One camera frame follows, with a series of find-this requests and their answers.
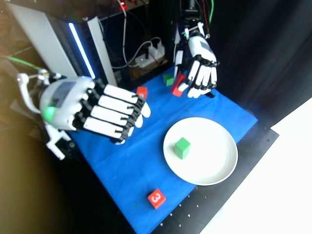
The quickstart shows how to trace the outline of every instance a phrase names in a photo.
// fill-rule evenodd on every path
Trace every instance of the black curtain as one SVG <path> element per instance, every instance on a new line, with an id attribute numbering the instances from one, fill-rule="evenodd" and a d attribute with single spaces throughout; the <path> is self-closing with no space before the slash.
<path id="1" fill-rule="evenodd" d="M 274 125 L 312 97 L 312 2 L 218 0 L 209 41 L 218 89 Z"/>

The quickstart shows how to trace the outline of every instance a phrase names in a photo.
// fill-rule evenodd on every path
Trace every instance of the white robotic hand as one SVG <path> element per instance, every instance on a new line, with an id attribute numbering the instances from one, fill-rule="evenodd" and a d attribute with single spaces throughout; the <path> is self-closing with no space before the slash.
<path id="1" fill-rule="evenodd" d="M 186 43 L 180 43 L 175 54 L 175 77 L 179 72 L 187 71 L 187 76 L 178 89 L 183 92 L 189 88 L 188 97 L 198 98 L 216 87 L 218 63 L 205 39 L 203 23 L 199 22 L 197 27 L 192 29 L 185 28 L 183 35 Z"/>
<path id="2" fill-rule="evenodd" d="M 117 144 L 143 125 L 143 116 L 151 115 L 142 97 L 88 77 L 53 82 L 43 91 L 39 108 L 43 119 L 58 129 L 85 129 Z"/>

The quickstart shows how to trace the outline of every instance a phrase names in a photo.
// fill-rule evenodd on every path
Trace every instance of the white plate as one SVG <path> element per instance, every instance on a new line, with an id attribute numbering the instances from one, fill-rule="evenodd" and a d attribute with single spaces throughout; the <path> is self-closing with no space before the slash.
<path id="1" fill-rule="evenodd" d="M 185 159 L 175 155 L 175 144 L 184 137 L 191 144 Z M 238 153 L 230 133 L 220 124 L 199 117 L 186 118 L 172 126 L 163 151 L 171 170 L 181 179 L 197 185 L 224 181 L 236 167 Z"/>

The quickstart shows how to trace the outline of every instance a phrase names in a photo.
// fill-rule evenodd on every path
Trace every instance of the cube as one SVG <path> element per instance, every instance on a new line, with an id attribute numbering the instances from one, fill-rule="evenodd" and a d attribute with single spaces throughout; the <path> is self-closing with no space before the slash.
<path id="1" fill-rule="evenodd" d="M 139 86 L 136 89 L 136 94 L 143 97 L 144 99 L 147 98 L 147 87 Z"/>
<path id="2" fill-rule="evenodd" d="M 179 85 L 185 80 L 186 76 L 183 73 L 178 73 L 176 78 L 175 78 L 175 82 L 173 84 L 173 86 L 171 86 L 171 92 L 173 95 L 180 97 L 182 96 L 182 93 L 178 87 Z"/>
<path id="3" fill-rule="evenodd" d="M 166 200 L 159 189 L 156 189 L 147 198 L 155 209 L 158 209 Z"/>
<path id="4" fill-rule="evenodd" d="M 162 76 L 162 80 L 164 81 L 166 86 L 169 86 L 174 83 L 175 78 L 171 74 L 165 74 Z"/>
<path id="5" fill-rule="evenodd" d="M 183 137 L 175 144 L 175 154 L 180 159 L 185 159 L 190 151 L 191 144 Z"/>

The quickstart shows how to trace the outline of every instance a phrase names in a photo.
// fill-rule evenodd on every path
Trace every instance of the blue cloth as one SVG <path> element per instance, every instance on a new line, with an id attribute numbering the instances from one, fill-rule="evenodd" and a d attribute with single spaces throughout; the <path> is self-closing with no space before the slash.
<path id="1" fill-rule="evenodd" d="M 218 91 L 214 91 L 215 98 L 176 97 L 161 75 L 145 86 L 152 115 L 125 144 L 116 146 L 106 137 L 85 131 L 71 134 L 138 234 L 150 233 L 195 187 L 176 176 L 165 161 L 162 145 L 172 125 L 188 117 L 208 118 L 226 128 L 237 143 L 257 122 Z M 157 188 L 167 200 L 155 210 L 147 196 Z"/>

